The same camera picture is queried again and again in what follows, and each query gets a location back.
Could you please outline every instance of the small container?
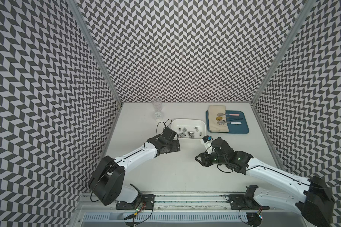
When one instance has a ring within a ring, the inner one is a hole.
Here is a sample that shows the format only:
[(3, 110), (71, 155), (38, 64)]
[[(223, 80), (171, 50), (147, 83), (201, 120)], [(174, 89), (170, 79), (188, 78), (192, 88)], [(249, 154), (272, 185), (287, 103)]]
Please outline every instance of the small container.
[(161, 122), (163, 120), (163, 114), (161, 112), (155, 112), (153, 118), (156, 122)]
[(152, 100), (153, 108), (156, 112), (160, 112), (162, 107), (162, 99), (161, 98), (155, 98)]
[[(198, 132), (195, 133), (194, 131), (185, 131), (191, 130), (194, 128), (198, 128)], [(179, 128), (182, 128), (184, 138), (180, 137), (181, 140), (185, 139), (201, 139), (202, 135), (206, 135), (206, 124), (201, 120), (194, 120), (194, 119), (175, 119), (173, 120), (172, 124), (170, 125), (170, 129), (173, 131), (177, 131)]]

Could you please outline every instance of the white tray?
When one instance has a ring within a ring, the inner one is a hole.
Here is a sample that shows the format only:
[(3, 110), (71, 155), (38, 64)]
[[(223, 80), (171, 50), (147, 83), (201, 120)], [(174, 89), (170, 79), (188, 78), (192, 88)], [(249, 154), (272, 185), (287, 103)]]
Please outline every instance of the white tray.
[(191, 139), (187, 133), (188, 131), (195, 132), (195, 137), (193, 139), (201, 139), (206, 135), (206, 124), (201, 120), (175, 119), (172, 121), (172, 124), (170, 125), (170, 129), (172, 129), (178, 134), (183, 132), (184, 127), (187, 129), (187, 131), (185, 132), (186, 136), (184, 138), (179, 139)]

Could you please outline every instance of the ventilation grille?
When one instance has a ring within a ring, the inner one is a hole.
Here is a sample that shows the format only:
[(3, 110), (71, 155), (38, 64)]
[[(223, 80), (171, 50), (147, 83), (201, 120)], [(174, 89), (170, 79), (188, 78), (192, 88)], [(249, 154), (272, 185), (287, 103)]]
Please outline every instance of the ventilation grille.
[[(86, 212), (84, 222), (123, 222), (124, 217), (131, 212)], [(140, 213), (134, 221), (142, 221), (148, 218), (150, 213)], [(240, 212), (243, 221), (247, 221), (246, 212)], [(238, 212), (162, 212), (153, 214), (147, 222), (241, 222)]]

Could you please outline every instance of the chevron pattern wallpaper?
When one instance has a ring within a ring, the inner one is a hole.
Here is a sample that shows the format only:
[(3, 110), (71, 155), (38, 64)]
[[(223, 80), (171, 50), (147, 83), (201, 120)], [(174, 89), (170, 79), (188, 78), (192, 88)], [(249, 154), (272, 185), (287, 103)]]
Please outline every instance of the chevron pattern wallpaper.
[(64, 0), (0, 0), (0, 226), (65, 226), (116, 111)]
[(287, 171), (341, 180), (341, 0), (317, 1), (256, 107)]
[(77, 0), (123, 102), (250, 101), (304, 0)]

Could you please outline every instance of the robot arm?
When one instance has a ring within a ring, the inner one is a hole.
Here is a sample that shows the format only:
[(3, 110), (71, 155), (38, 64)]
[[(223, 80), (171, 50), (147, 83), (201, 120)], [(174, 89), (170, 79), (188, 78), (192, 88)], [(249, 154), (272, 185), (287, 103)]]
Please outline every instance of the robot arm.
[(117, 158), (104, 157), (92, 174), (89, 188), (105, 206), (115, 200), (133, 203), (141, 199), (136, 187), (123, 186), (125, 172), (161, 154), (180, 151), (179, 140), (173, 140), (175, 135), (175, 131), (166, 127), (161, 135), (148, 139), (130, 153)]
[(243, 195), (242, 206), (252, 209), (261, 206), (278, 207), (301, 214), (307, 221), (318, 227), (330, 226), (335, 201), (332, 197), (332, 189), (327, 187), (323, 179), (314, 176), (310, 180), (282, 171), (265, 164), (251, 154), (234, 151), (221, 137), (212, 140), (212, 149), (209, 149), (211, 140), (209, 136), (201, 140), (207, 148), (206, 152), (195, 157), (201, 165), (206, 167), (214, 164), (225, 165), (237, 173), (262, 179), (287, 192), (268, 191), (250, 185)]

